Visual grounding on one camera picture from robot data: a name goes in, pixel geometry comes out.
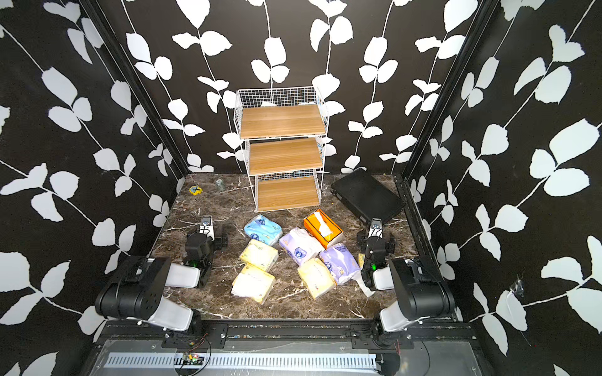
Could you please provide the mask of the purple tissue pack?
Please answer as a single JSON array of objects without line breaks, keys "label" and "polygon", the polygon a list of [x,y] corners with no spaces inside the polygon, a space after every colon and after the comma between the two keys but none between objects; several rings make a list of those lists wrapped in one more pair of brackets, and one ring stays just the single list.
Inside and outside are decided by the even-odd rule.
[{"label": "purple tissue pack", "polygon": [[279,239],[280,246],[301,266],[324,251],[321,243],[306,230],[295,227]]},{"label": "purple tissue pack", "polygon": [[319,258],[337,285],[344,285],[361,271],[356,259],[343,243],[334,244],[322,251]]}]

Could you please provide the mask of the green floral tissue pack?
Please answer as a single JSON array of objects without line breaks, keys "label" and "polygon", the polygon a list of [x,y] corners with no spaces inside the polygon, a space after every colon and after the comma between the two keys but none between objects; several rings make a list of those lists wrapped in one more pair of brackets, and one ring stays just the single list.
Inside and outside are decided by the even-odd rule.
[{"label": "green floral tissue pack", "polygon": [[239,258],[245,264],[269,272],[277,262],[278,255],[279,252],[277,249],[261,241],[251,239]]}]

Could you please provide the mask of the light blue tissue pack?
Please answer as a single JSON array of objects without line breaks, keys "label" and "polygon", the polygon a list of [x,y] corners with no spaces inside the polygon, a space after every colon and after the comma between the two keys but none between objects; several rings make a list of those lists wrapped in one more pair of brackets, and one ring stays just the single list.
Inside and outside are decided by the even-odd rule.
[{"label": "light blue tissue pack", "polygon": [[254,217],[244,226],[244,232],[251,239],[274,246],[282,236],[282,228],[263,215]]}]

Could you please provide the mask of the orange tissue pack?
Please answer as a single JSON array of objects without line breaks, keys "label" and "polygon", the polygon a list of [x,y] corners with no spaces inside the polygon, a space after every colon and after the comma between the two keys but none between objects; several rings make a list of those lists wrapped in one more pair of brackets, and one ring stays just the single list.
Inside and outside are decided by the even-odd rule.
[{"label": "orange tissue pack", "polygon": [[324,249],[343,241],[343,230],[321,209],[304,219],[306,231],[318,240]]}]

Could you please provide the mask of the purple tissue pack front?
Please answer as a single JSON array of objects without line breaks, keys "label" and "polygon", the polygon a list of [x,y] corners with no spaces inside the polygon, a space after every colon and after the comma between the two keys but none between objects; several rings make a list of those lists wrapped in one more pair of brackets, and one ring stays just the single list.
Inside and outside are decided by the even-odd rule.
[{"label": "purple tissue pack front", "polygon": [[321,243],[306,230],[295,227],[279,239],[280,246],[301,266],[324,251]]}]

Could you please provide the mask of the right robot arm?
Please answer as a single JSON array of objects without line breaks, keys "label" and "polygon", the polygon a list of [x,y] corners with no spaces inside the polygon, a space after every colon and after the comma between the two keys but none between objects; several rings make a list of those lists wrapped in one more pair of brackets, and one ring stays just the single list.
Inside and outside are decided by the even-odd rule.
[{"label": "right robot arm", "polygon": [[456,301],[446,283],[423,266],[420,258],[388,259],[395,245],[394,237],[384,238],[381,229],[357,233],[363,258],[360,282],[371,293],[395,293],[393,303],[376,317],[376,333],[401,332],[426,319],[454,315]]}]

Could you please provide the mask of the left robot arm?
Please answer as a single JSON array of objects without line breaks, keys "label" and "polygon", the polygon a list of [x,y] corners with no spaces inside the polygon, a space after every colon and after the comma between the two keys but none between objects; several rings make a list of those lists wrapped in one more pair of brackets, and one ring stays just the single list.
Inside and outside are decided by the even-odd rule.
[{"label": "left robot arm", "polygon": [[189,330],[195,321],[194,311],[166,298],[164,290],[204,288],[216,252],[227,244],[225,233],[216,238],[196,232],[187,237],[182,264],[169,257],[129,257],[98,294],[96,312],[103,317],[142,321],[175,332]]}]

